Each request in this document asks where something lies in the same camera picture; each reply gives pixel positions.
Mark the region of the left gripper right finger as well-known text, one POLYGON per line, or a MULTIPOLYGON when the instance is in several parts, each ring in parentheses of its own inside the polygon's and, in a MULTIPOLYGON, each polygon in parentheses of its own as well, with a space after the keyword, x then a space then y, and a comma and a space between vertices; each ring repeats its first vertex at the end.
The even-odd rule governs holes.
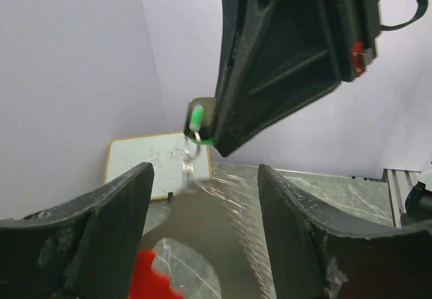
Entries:
POLYGON ((430 298, 431 222, 348 214, 260 165, 259 201, 278 298, 430 298))

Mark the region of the green key tag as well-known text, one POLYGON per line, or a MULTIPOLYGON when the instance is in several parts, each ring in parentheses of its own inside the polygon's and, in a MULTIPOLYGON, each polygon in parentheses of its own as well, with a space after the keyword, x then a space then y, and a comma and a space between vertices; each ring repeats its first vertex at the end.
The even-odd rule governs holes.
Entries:
POLYGON ((203 115, 204 107, 202 105, 196 105, 193 107, 188 124, 188 127, 193 135, 193 137, 190 137, 190 139, 198 145, 213 146, 215 143, 212 138, 203 140, 199 134, 201 125, 203 123, 203 115))

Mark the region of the small metal keyring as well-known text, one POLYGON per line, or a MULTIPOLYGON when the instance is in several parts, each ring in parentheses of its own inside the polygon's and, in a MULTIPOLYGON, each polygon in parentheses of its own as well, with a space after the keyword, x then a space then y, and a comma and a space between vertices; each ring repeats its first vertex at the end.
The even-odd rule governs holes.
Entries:
POLYGON ((184 157, 182 161, 182 170, 184 181, 190 181, 194 175, 194 162, 200 157, 202 140, 197 130, 192 131, 195 139, 185 137, 184 139, 184 157))

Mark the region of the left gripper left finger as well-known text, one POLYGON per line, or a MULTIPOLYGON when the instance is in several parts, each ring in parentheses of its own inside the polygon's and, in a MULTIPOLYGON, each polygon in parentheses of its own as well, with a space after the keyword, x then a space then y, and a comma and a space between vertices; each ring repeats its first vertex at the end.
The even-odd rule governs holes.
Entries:
POLYGON ((153 187, 141 163, 22 219, 1 221, 2 298, 127 298, 153 187))

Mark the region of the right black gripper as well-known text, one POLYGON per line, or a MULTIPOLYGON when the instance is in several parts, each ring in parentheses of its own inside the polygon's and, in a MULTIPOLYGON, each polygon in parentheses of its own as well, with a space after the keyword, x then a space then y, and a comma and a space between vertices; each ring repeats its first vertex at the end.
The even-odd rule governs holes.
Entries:
POLYGON ((341 81, 362 76, 381 32, 425 15, 427 0, 415 1, 410 20, 386 26, 379 0, 222 0, 215 149, 228 157, 341 81))

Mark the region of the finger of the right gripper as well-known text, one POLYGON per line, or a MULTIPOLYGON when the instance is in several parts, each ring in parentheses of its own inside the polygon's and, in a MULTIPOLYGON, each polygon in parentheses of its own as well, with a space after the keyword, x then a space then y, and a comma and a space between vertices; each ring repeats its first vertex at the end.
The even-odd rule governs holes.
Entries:
POLYGON ((234 68, 236 49, 246 16, 248 0, 222 0, 223 33, 221 40, 221 55, 219 62, 219 74, 214 97, 199 97, 192 99, 188 105, 184 135, 193 137, 188 124, 192 109, 196 105, 204 107, 202 125, 199 131, 200 137, 210 139, 214 137, 215 126, 220 113, 221 104, 226 94, 226 88, 234 68))

